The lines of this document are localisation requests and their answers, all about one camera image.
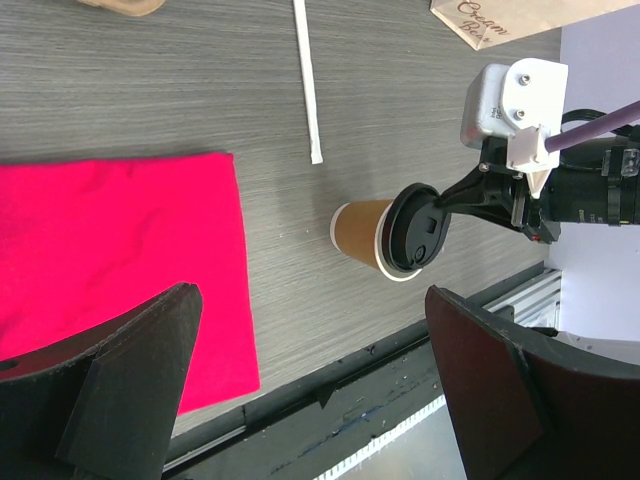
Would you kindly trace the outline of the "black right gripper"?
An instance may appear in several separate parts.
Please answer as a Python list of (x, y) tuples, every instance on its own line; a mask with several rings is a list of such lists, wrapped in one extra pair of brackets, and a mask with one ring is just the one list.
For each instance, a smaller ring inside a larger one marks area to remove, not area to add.
[(507, 140), (483, 141), (479, 168), (445, 190), (437, 208), (488, 221), (523, 234), (532, 242), (552, 244), (559, 239), (560, 224), (549, 216), (549, 202), (534, 199), (525, 175), (506, 167)]

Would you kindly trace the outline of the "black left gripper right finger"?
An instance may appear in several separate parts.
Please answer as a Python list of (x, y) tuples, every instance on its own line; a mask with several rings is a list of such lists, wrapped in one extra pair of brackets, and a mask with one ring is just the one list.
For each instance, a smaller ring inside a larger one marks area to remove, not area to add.
[(425, 315), (470, 479), (636, 479), (639, 368), (437, 286)]

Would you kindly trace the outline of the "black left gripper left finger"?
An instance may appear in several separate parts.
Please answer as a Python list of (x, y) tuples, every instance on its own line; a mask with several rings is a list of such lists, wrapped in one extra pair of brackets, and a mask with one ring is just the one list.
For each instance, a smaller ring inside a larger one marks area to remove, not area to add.
[(181, 283), (1, 363), (4, 479), (158, 479), (202, 314)]

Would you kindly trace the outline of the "brown paper coffee cup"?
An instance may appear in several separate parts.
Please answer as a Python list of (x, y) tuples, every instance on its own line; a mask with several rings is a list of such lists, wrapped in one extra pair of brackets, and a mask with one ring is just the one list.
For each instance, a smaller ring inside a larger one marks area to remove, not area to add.
[(345, 203), (333, 214), (329, 233), (334, 247), (342, 254), (401, 283), (417, 277), (422, 268), (400, 271), (382, 253), (382, 231), (392, 203), (391, 199)]

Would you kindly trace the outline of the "brown paper takeout bag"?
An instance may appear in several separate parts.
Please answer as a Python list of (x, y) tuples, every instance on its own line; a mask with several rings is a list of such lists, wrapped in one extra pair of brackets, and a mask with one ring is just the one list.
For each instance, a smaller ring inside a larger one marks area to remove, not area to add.
[(637, 6), (635, 0), (440, 0), (430, 12), (475, 51)]

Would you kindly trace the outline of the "brown cardboard cup carrier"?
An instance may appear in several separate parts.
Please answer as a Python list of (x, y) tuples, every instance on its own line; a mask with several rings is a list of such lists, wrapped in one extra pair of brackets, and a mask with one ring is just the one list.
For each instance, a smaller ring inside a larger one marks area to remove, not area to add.
[(80, 2), (130, 17), (149, 15), (165, 3), (164, 0), (80, 0)]

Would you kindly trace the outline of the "black plastic cup lid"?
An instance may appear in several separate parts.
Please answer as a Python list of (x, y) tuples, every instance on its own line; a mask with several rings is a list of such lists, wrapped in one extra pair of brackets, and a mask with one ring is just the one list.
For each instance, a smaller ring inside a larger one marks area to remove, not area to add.
[(414, 183), (392, 202), (384, 221), (382, 252), (397, 271), (421, 270), (440, 253), (451, 214), (436, 205), (438, 198), (434, 187)]

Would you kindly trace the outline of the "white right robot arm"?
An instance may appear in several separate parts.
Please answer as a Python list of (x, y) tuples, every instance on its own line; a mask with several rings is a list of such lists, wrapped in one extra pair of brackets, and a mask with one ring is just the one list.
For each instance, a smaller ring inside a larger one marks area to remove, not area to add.
[(551, 244), (562, 223), (639, 223), (639, 126), (624, 125), (560, 152), (538, 199), (524, 176), (506, 167), (507, 141), (483, 141), (479, 167), (448, 188), (438, 208), (474, 216)]

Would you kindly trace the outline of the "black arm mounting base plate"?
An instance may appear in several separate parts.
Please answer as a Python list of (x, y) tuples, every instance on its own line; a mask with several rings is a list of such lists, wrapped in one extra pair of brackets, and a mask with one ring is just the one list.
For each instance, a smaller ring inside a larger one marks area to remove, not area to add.
[(254, 299), (259, 393), (180, 417), (166, 479), (311, 479), (440, 393), (424, 315), (440, 283), (484, 305), (541, 263), (437, 265), (393, 283), (347, 261)]

